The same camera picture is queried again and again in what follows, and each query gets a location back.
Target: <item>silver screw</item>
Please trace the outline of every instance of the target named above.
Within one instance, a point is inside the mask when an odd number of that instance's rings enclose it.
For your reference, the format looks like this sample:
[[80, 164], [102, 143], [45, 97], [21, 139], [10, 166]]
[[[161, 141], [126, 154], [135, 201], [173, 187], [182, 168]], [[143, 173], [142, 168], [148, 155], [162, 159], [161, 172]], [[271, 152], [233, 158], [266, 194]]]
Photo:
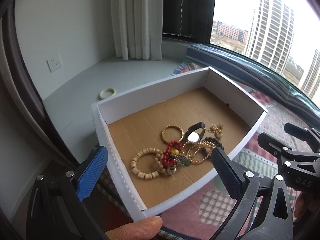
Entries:
[[73, 171], [67, 171], [66, 172], [66, 176], [69, 177], [69, 178], [72, 177], [74, 174], [75, 173]]
[[246, 175], [248, 178], [253, 178], [253, 176], [254, 176], [254, 174], [253, 174], [252, 171], [247, 171], [247, 172], [245, 173], [245, 175]]
[[37, 176], [37, 180], [41, 180], [41, 179], [43, 179], [43, 175], [42, 174]]
[[277, 174], [276, 179], [281, 181], [281, 180], [283, 180], [283, 177], [280, 174]]

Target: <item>cardboard bottom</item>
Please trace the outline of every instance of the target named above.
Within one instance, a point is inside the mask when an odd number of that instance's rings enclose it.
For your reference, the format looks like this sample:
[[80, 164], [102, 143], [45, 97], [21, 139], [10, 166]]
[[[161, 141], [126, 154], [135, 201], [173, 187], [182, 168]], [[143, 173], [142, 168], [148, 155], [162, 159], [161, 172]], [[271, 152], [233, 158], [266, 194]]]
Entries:
[[[211, 161], [199, 165], [179, 166], [172, 176], [161, 174], [154, 179], [141, 179], [130, 167], [133, 156], [145, 148], [158, 148], [162, 151], [167, 145], [160, 134], [167, 125], [177, 125], [184, 131], [197, 123], [204, 122], [207, 130], [212, 124], [223, 124], [221, 142], [229, 154], [245, 137], [250, 128], [235, 112], [205, 88], [199, 88], [148, 107], [108, 125], [113, 142], [121, 160], [127, 167], [131, 180], [147, 208], [154, 207], [191, 186], [213, 169]], [[181, 133], [168, 129], [164, 133], [167, 140], [179, 140]], [[214, 136], [205, 132], [204, 138]], [[202, 159], [198, 154], [194, 159]], [[137, 167], [145, 173], [155, 171], [153, 154], [141, 157]]]

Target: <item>cardboard box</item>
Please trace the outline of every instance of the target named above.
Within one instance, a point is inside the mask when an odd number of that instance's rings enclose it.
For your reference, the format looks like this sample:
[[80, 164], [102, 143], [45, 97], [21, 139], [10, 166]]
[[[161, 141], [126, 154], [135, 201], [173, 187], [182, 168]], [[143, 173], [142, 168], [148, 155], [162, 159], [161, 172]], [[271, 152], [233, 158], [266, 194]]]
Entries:
[[[267, 109], [229, 78], [211, 67], [164, 78], [92, 104], [99, 143], [108, 149], [108, 170], [133, 220], [157, 215], [190, 196], [217, 175], [212, 163], [179, 166], [172, 176], [138, 178], [130, 167], [139, 151], [165, 151], [162, 129], [184, 131], [197, 122], [223, 124], [221, 142], [233, 159], [253, 136]], [[166, 131], [170, 140], [178, 131]], [[206, 131], [204, 137], [214, 136]], [[155, 170], [151, 155], [139, 159], [143, 172]]]

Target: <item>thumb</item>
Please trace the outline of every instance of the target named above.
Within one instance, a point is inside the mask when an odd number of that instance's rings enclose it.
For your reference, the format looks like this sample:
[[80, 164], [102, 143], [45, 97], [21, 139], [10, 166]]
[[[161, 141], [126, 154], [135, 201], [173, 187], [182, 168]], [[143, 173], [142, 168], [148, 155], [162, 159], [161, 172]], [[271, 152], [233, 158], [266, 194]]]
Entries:
[[161, 217], [150, 217], [126, 224], [105, 234], [110, 240], [149, 240], [156, 236], [162, 226]]

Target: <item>white box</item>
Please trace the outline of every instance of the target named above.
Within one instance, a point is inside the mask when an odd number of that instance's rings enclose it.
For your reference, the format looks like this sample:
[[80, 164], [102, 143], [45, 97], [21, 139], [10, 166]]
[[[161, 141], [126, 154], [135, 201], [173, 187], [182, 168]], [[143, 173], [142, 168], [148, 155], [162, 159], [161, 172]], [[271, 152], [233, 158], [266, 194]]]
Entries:
[[217, 172], [213, 168], [179, 194], [152, 208], [147, 208], [120, 158], [108, 125], [130, 114], [201, 87], [205, 87], [224, 103], [227, 102], [229, 107], [250, 127], [247, 135], [229, 153], [228, 157], [233, 159], [254, 135], [268, 110], [240, 86], [212, 67], [167, 77], [92, 104], [93, 120], [99, 143], [108, 149], [108, 170], [134, 221], [160, 214], [176, 205], [208, 183], [217, 175]]

